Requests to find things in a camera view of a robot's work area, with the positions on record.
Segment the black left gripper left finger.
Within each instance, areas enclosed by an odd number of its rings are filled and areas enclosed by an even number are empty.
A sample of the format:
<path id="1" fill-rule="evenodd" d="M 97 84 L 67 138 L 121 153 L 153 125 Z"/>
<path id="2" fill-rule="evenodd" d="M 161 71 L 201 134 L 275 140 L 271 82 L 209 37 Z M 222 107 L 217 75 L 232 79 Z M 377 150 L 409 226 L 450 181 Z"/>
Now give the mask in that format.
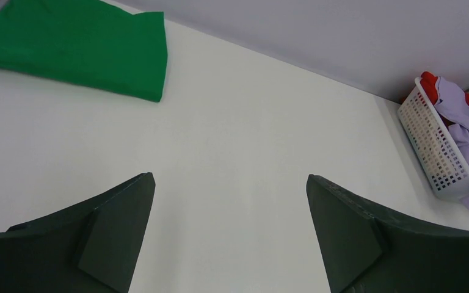
<path id="1" fill-rule="evenodd" d="M 128 292 L 155 194 L 152 173 L 0 233 L 0 292 Z"/>

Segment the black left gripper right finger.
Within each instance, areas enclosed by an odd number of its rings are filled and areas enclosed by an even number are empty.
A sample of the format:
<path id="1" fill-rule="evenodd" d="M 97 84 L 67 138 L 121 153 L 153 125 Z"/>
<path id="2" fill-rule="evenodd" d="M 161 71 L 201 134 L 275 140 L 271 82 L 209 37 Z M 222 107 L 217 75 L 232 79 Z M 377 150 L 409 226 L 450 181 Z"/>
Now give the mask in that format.
<path id="1" fill-rule="evenodd" d="M 469 231 L 427 222 L 319 175 L 306 192 L 332 292 L 469 292 Z"/>

